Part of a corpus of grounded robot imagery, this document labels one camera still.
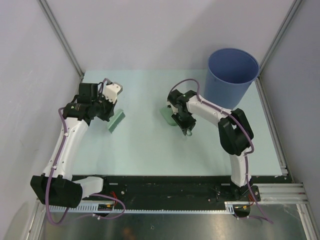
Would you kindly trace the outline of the green plastic dustpan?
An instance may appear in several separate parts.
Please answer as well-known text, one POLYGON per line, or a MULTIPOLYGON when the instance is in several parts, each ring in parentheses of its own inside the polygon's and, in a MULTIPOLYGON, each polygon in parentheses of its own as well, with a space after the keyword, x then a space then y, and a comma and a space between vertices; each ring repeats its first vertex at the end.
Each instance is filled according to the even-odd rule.
POLYGON ((159 112, 170 126, 179 126, 185 136, 189 137, 192 135, 192 129, 196 125, 196 120, 191 116, 186 119, 182 119, 178 114, 174 114, 173 110, 167 106, 161 107, 159 112))

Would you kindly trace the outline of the small green hand brush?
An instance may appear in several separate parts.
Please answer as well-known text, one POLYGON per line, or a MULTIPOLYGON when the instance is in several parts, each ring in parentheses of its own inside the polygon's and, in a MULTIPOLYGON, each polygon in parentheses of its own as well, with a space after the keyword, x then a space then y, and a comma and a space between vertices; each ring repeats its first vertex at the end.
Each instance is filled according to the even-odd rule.
POLYGON ((110 118, 107 129, 110 133, 113 133, 120 122, 126 117, 123 109, 118 109, 114 115, 110 118))

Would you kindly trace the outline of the blue plastic waste bin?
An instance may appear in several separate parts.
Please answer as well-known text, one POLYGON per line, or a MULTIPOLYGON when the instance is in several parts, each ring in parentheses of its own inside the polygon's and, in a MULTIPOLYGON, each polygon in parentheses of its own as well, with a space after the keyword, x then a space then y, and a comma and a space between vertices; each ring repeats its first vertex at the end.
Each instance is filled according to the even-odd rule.
POLYGON ((222 48, 207 61, 203 97, 225 109, 234 109, 260 73, 258 61, 237 48, 222 48))

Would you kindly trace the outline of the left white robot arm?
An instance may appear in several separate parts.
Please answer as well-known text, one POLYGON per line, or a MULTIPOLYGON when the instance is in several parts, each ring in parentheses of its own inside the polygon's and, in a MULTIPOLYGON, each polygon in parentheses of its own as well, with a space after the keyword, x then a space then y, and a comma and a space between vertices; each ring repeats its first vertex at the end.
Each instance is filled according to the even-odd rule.
POLYGON ((123 87, 104 79, 100 83, 80 83, 78 94, 58 110, 62 127, 52 156, 41 175, 31 178, 30 186, 46 206, 76 208, 82 199, 94 194, 105 200, 111 188, 97 176, 73 180, 73 166, 81 141, 91 121, 109 122, 114 116, 118 95, 123 87))

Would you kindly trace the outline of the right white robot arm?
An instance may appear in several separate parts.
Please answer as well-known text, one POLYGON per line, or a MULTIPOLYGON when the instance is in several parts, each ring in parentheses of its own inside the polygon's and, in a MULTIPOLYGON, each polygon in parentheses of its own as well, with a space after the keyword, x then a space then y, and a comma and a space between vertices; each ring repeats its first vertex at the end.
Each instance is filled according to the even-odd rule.
POLYGON ((193 90, 186 93, 172 90, 167 97, 167 106, 172 110, 170 117, 185 136, 190 135, 196 125, 194 115, 218 128, 220 144, 230 156, 231 181, 235 184, 230 188, 230 194, 237 201, 247 197, 249 189, 246 184, 251 176, 246 155, 253 150, 254 134, 244 111, 222 108, 193 90))

